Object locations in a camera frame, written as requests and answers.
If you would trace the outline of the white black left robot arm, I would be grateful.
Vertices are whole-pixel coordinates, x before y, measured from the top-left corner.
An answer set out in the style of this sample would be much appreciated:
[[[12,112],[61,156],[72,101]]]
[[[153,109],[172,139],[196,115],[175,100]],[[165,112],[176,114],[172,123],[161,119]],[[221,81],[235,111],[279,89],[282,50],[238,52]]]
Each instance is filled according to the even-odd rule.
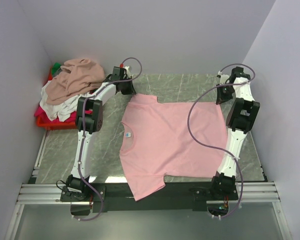
[[[103,126],[103,107],[117,93],[136,94],[132,79],[130,66],[115,66],[100,88],[94,90],[91,96],[79,98],[75,119],[78,129],[75,162],[61,190],[62,202],[84,202],[93,198],[95,192],[88,183],[93,143]]]

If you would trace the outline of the pink t shirt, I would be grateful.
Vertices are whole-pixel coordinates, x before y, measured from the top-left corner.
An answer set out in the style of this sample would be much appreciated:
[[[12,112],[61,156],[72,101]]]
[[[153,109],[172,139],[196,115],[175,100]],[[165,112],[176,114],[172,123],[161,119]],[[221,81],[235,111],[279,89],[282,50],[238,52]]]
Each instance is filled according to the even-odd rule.
[[[134,95],[122,117],[119,157],[133,197],[139,201],[165,186],[165,176],[211,178],[220,166],[227,130],[213,102],[159,103]]]

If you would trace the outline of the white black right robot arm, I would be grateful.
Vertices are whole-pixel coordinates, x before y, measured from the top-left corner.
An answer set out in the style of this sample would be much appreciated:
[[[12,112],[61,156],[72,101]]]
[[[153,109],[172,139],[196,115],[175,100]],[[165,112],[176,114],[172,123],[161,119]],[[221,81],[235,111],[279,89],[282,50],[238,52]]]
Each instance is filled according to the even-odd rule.
[[[211,197],[216,200],[229,199],[237,193],[236,175],[240,152],[260,110],[260,103],[254,99],[251,91],[255,72],[252,71],[252,76],[245,73],[244,67],[249,70],[252,68],[241,63],[230,66],[233,67],[230,75],[223,74],[222,71],[217,75],[220,81],[216,85],[216,104],[220,105],[232,99],[234,102],[226,118],[227,143],[223,150],[223,159],[209,187]]]

